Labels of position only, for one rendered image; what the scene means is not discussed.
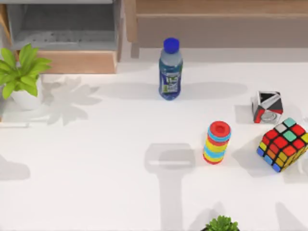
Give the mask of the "small green plant dark pot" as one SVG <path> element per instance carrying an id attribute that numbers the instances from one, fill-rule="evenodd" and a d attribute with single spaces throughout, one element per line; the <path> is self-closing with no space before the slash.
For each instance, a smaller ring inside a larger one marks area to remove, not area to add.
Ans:
<path id="1" fill-rule="evenodd" d="M 219 215 L 211 219 L 200 231 L 240 231 L 238 222 L 232 221 L 231 217 Z"/>

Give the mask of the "pulled-out drawer grey inside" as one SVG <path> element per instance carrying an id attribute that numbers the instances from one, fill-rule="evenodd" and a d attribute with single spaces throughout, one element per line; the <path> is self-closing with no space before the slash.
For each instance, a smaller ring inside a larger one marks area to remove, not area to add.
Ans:
<path id="1" fill-rule="evenodd" d="M 115 51 L 121 0 L 0 0 L 13 49 Z"/>

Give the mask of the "stack of coloured rings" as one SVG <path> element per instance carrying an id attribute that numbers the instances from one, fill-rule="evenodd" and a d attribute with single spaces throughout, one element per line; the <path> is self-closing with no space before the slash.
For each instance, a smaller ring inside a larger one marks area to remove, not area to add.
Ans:
<path id="1" fill-rule="evenodd" d="M 231 128 L 224 121 L 214 121 L 210 124 L 205 140 L 203 157 L 210 164 L 220 163 L 225 155 L 229 140 L 231 138 Z"/>

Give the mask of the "pale wooden drawer front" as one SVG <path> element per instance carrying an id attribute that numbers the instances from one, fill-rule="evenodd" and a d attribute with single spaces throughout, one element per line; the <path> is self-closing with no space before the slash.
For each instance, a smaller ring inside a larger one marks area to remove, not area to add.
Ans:
<path id="1" fill-rule="evenodd" d="M 45 51 L 38 57 L 51 60 L 48 74 L 114 74 L 118 63 L 116 51 Z"/>

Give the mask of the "green plant in white pot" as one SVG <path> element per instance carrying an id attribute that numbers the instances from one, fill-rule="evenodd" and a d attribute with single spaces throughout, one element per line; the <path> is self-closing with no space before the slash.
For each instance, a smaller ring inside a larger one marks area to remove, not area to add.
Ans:
<path id="1" fill-rule="evenodd" d="M 35 110 L 41 106 L 41 74 L 51 68 L 51 60 L 39 57 L 38 51 L 29 43 L 20 50 L 17 60 L 11 50 L 0 50 L 1 96 L 4 100 L 12 98 L 24 110 Z"/>

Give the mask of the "red black white cube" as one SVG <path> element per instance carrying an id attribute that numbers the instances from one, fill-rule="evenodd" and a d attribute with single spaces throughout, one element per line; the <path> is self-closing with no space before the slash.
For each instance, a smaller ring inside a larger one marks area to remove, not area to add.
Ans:
<path id="1" fill-rule="evenodd" d="M 251 98 L 253 122 L 276 124 L 283 114 L 281 93 L 258 90 Z"/>

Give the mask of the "blue bottle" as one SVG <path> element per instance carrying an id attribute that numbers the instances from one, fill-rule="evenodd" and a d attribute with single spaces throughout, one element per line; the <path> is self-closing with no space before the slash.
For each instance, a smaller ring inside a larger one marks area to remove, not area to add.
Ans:
<path id="1" fill-rule="evenodd" d="M 159 58 L 159 94 L 165 100 L 177 98 L 181 92 L 183 58 L 180 52 L 180 41 L 167 38 L 163 42 Z"/>

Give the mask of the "colourful puzzle cube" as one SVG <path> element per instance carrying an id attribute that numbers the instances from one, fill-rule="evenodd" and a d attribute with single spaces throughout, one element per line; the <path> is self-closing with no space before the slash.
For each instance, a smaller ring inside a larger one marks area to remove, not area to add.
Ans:
<path id="1" fill-rule="evenodd" d="M 266 132 L 257 154 L 279 173 L 308 151 L 308 132 L 294 119 L 287 118 Z"/>

